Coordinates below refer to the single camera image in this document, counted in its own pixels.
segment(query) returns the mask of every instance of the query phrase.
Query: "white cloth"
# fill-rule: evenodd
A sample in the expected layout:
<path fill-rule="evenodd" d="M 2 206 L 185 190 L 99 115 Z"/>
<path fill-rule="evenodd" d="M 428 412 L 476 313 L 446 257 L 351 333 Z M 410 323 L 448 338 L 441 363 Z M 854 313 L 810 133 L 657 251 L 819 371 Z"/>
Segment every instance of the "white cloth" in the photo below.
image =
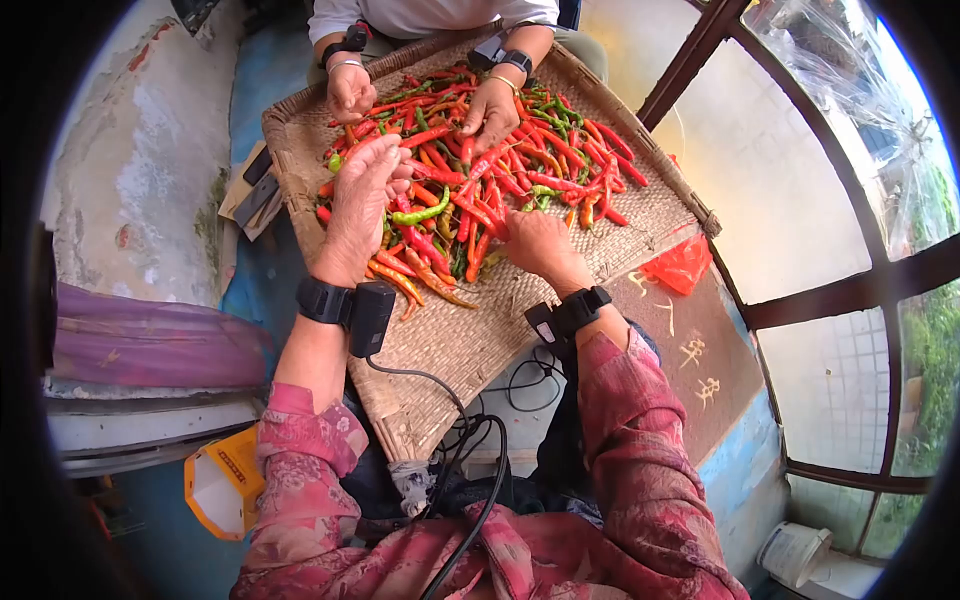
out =
<path fill-rule="evenodd" d="M 503 17 L 504 27 L 530 21 L 556 25 L 557 0 L 314 0 L 310 43 L 345 32 L 364 19 L 380 33 L 417 39 L 441 31 L 473 29 Z"/>

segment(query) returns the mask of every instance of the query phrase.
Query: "hand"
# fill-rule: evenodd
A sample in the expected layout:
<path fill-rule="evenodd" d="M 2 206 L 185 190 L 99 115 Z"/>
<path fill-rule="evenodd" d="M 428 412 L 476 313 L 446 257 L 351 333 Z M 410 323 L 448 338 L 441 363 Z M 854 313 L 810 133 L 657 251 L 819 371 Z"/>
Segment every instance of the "hand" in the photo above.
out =
<path fill-rule="evenodd" d="M 327 64 L 340 60 L 358 60 L 352 53 L 334 53 Z M 341 123 L 356 123 L 363 113 L 373 107 L 376 89 L 370 84 L 367 69 L 354 64 L 344 64 L 333 69 L 326 84 L 326 105 L 333 118 Z"/>
<path fill-rule="evenodd" d="M 384 135 L 360 148 L 337 173 L 333 207 L 320 259 L 311 275 L 341 287 L 363 279 L 367 260 L 383 237 L 383 211 L 410 187 L 413 169 L 402 162 L 410 150 L 400 136 Z"/>
<path fill-rule="evenodd" d="M 470 110 L 464 121 L 463 135 L 474 135 L 483 126 L 483 132 L 477 137 L 474 152 L 479 156 L 489 148 L 503 141 L 507 135 L 520 126 L 520 116 L 516 114 L 514 91 L 506 82 L 488 79 L 473 93 Z"/>
<path fill-rule="evenodd" d="M 546 279 L 561 300 L 594 285 L 586 260 L 570 245 L 570 233 L 560 219 L 538 210 L 513 210 L 507 213 L 507 229 L 510 260 Z"/>

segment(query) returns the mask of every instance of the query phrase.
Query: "woven bamboo tray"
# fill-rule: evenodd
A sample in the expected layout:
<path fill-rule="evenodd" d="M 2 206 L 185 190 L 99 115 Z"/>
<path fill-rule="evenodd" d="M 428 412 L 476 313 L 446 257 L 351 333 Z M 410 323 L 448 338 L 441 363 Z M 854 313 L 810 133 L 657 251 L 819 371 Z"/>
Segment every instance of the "woven bamboo tray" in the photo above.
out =
<path fill-rule="evenodd" d="M 493 26 L 456 32 L 412 43 L 367 65 L 379 95 L 400 88 L 402 73 L 421 77 L 463 59 Z M 616 130 L 636 152 L 634 165 L 650 181 L 640 188 L 627 180 L 627 191 L 614 196 L 616 209 L 631 223 L 609 221 L 594 232 L 574 228 L 571 240 L 583 253 L 598 281 L 622 275 L 701 228 L 713 237 L 720 225 L 684 181 L 670 158 L 622 102 L 563 47 L 554 44 L 535 77 L 566 94 L 586 117 Z M 316 218 L 316 190 L 333 175 L 323 167 L 324 153 L 340 134 L 329 128 L 324 90 L 315 86 L 276 103 L 263 113 L 263 131 L 277 170 L 280 193 L 307 264 L 316 257 L 324 230 Z M 550 212 L 563 218 L 565 208 Z M 535 339 L 523 311 L 541 301 L 557 302 L 538 277 L 509 261 L 492 269 L 491 278 L 467 285 L 478 294 L 458 292 L 480 305 L 454 306 L 424 291 L 427 305 L 402 323 L 406 302 L 398 295 L 394 317 L 376 362 L 386 367 L 432 372 L 465 401 L 482 391 Z M 409 375 L 384 375 L 351 359 L 350 374 L 391 462 L 426 460 L 457 412 L 440 387 Z"/>

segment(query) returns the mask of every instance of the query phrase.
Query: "person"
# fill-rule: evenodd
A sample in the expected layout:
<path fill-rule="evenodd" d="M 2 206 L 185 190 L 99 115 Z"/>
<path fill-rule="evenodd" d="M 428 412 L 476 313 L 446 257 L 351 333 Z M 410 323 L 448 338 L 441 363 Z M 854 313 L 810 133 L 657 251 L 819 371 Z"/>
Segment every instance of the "person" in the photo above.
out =
<path fill-rule="evenodd" d="M 509 31 L 505 51 L 525 53 L 536 68 L 557 40 L 606 83 L 603 46 L 590 36 L 558 28 L 559 13 L 557 0 L 314 0 L 313 16 L 307 23 L 315 59 L 307 83 L 326 82 L 327 106 L 333 117 L 341 123 L 355 123 L 373 106 L 376 89 L 367 71 L 354 62 L 385 56 L 415 39 L 473 29 L 501 17 Z M 347 28 L 359 19 L 369 23 L 372 33 L 364 50 L 334 52 L 320 65 L 326 47 L 343 42 Z M 523 87 L 527 78 L 526 71 L 509 63 L 498 64 L 490 75 L 473 93 L 464 122 L 464 134 L 480 132 L 475 146 L 478 153 L 498 144 L 519 125 L 512 86 Z"/>
<path fill-rule="evenodd" d="M 400 141 L 376 139 L 337 174 L 312 277 L 340 287 L 363 279 L 384 207 L 410 184 L 410 151 Z M 509 258 L 561 299 L 594 285 L 563 222 L 512 211 L 507 225 Z M 582 451 L 573 462 L 586 466 L 602 521 L 522 515 L 498 503 L 435 597 L 748 598 L 724 566 L 703 484 L 684 451 L 684 408 L 658 356 L 612 304 L 577 331 L 576 349 L 579 384 L 557 411 L 570 397 L 577 412 L 579 391 Z M 297 316 L 259 423 L 267 485 L 232 598 L 419 597 L 482 510 L 485 501 L 462 505 L 459 516 L 416 521 L 371 548 L 356 546 L 366 515 L 345 487 L 377 444 L 362 411 L 354 415 L 342 401 L 347 356 L 342 327 Z"/>

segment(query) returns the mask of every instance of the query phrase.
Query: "floral pattern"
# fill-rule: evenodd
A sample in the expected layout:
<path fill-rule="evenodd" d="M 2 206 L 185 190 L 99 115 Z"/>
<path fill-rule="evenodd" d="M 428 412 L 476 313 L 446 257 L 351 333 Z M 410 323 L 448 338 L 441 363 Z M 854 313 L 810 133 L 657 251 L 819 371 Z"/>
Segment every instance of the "floral pattern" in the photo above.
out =
<path fill-rule="evenodd" d="M 724 566 L 704 486 L 686 457 L 686 413 L 631 329 L 579 352 L 587 465 L 604 526 L 495 506 L 437 597 L 748 598 Z M 360 517 L 340 487 L 368 440 L 343 405 L 313 415 L 309 390 L 275 383 L 260 423 L 267 479 L 250 552 L 230 593 L 257 598 L 420 595 L 479 516 L 419 521 L 372 549 L 349 547 Z"/>

